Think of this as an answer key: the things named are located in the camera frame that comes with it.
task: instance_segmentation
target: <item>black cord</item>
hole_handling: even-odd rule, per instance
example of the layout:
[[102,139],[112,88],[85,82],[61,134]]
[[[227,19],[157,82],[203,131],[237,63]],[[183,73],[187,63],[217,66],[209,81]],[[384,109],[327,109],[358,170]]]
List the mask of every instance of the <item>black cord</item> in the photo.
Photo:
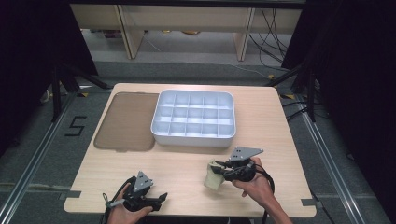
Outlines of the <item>black cord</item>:
[[327,209],[324,207],[323,203],[320,201],[320,199],[317,197],[317,195],[314,193],[314,191],[309,188],[309,191],[311,191],[312,196],[314,197],[315,201],[317,201],[317,203],[321,203],[321,207],[323,212],[326,214],[327,218],[330,220],[330,222],[332,224],[335,224],[334,220],[332,220],[332,217],[330,216],[329,212],[327,211]]
[[306,104],[306,102],[305,101],[293,102],[293,103],[282,105],[282,107],[285,107],[285,106],[288,106],[288,105],[296,105],[296,104]]
[[297,115],[299,115],[299,114],[301,114],[301,113],[304,113],[304,112],[306,112],[306,111],[308,111],[308,107],[304,107],[303,109],[301,109],[301,110],[295,112],[295,113],[292,114],[292,115],[287,116],[286,118],[287,118],[287,120],[288,120],[288,122],[289,122],[291,119],[293,119],[293,118],[296,117]]
[[283,49],[281,48],[280,45],[284,46],[286,49],[287,47],[279,40],[279,38],[277,37],[277,30],[276,30],[276,9],[273,8],[273,20],[272,23],[270,25],[270,23],[268,22],[265,14],[264,14],[264,10],[262,9],[262,15],[264,16],[265,22],[267,23],[268,26],[268,34],[271,34],[271,36],[273,37],[273,39],[275,40],[276,44],[277,44],[277,49],[280,52],[280,55],[282,55],[282,58],[285,58],[285,54],[283,52]]
[[266,44],[268,47],[270,47],[270,48],[272,48],[272,49],[277,49],[277,50],[279,50],[279,48],[277,48],[277,47],[275,47],[275,46],[273,46],[273,45],[270,45],[268,42],[266,42],[267,36],[266,36],[265,39],[264,39],[264,38],[262,38],[262,34],[259,34],[259,37],[262,39],[263,42],[265,42],[265,44]]
[[259,174],[262,174],[268,180],[268,182],[270,183],[271,191],[273,193],[275,193],[274,179],[270,175],[268,175],[268,173],[264,170],[264,168],[262,166],[260,166],[258,164],[254,164],[254,165],[262,168],[262,171],[256,170],[256,172],[259,173]]
[[268,51],[268,50],[266,50],[266,49],[264,49],[264,48],[262,47],[262,45],[263,45],[265,42],[262,42],[262,44],[259,45],[259,44],[256,42],[256,40],[253,38],[253,36],[251,36],[251,35],[249,35],[249,36],[250,36],[250,39],[251,39],[251,40],[253,41],[253,43],[257,46],[257,48],[259,48],[260,51],[262,51],[262,52],[268,54],[268,56],[270,56],[271,58],[273,58],[273,59],[277,60],[278,62],[282,63],[282,60],[281,60],[281,59],[279,59],[279,58],[276,57],[273,53],[271,53],[270,51]]
[[287,69],[276,68],[276,67],[273,67],[273,66],[266,65],[266,64],[262,61],[262,51],[261,51],[261,50],[259,51],[259,59],[260,59],[260,62],[262,63],[262,65],[263,65],[264,67],[271,68],[271,69],[275,69],[275,70],[277,70],[277,71],[282,71],[282,72],[288,72],[288,71],[289,71],[289,70],[287,70]]

